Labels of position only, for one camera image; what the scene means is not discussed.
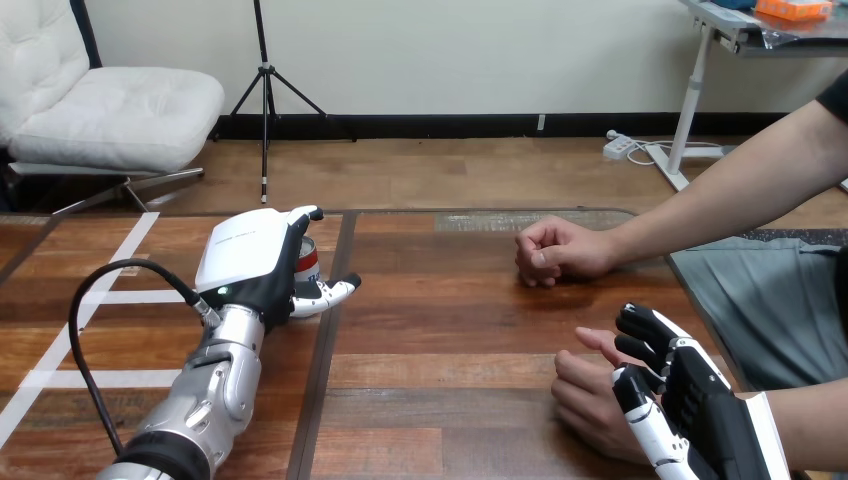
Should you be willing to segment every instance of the prosthetic arm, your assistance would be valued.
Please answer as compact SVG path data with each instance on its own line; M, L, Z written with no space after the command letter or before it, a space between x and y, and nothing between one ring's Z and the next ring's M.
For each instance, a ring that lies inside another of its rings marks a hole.
M215 227L195 279L200 345L168 397L97 480L214 478L253 415L264 336L290 316L338 304L360 285L355 274L326 283L294 281L303 235L310 220L321 218L314 206L282 213L268 208Z
M613 391L660 478L790 478L764 393L736 398L701 345L659 312L627 304L616 326L616 348L648 368L622 364Z

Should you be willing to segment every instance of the black shirt sleeve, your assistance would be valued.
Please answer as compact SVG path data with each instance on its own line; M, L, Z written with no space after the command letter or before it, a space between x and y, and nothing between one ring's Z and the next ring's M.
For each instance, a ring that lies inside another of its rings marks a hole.
M833 82L816 100L836 115L840 120L848 123L848 70Z

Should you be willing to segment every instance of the desk leg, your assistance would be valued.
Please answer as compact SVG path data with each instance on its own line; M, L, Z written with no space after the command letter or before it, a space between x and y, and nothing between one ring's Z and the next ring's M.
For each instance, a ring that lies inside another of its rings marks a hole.
M698 58L695 60L695 70L689 77L689 86L686 89L686 97L683 100L683 109L680 111L680 119L677 122L677 131L674 133L674 143L671 153L666 156L661 148L652 149L651 158L657 167L662 170L677 191L682 190L689 182L680 173L680 162L686 150L686 141L689 139L689 129L692 127L692 118L698 107L698 98L701 96L701 86L704 82L704 71L707 68L707 59L710 55L710 46L715 37L715 29L712 27L701 27L701 46L698 49Z

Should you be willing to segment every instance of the tripod stand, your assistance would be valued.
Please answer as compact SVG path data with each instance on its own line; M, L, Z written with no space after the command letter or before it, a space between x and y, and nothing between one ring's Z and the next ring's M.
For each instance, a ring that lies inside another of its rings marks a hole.
M283 85L288 87L289 90L295 93L298 97L301 98L304 102L306 102L312 109L318 112L319 115L323 116L325 120L331 121L334 125L337 125L341 131L344 132L344 136L349 138L350 141L355 142L356 137L353 136L346 128L339 125L337 122L333 120L332 117L327 115L327 112L321 110L318 105L312 102L306 95L302 94L300 90L294 87L288 80L283 78L277 72L277 69L268 62L268 52L265 47L265 27L262 22L262 7L259 5L259 0L253 0L253 11L256 14L256 31L259 34L259 52L262 56L262 65L259 67L259 72L256 74L256 77L253 78L253 81L250 83L250 86L247 87L247 91L242 95L241 100L236 104L236 108L233 109L232 113L230 113L230 118L235 119L235 116L238 114L239 109L241 108L244 101L247 100L247 97L253 91L256 84L259 83L259 80L262 80L262 203L268 203L268 147L271 143L271 139L268 138L268 123L269 123L269 114L270 114L270 124L273 129L277 123L277 111L274 107L274 91L271 88L271 77L276 78L277 80L283 82Z

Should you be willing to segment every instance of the forearm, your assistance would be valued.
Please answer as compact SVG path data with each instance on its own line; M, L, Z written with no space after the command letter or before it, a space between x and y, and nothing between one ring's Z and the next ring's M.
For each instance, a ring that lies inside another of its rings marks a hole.
M611 230L618 263L774 220L848 178L848 125L811 102L740 145L683 191Z
M790 469L848 471L848 379L766 396Z

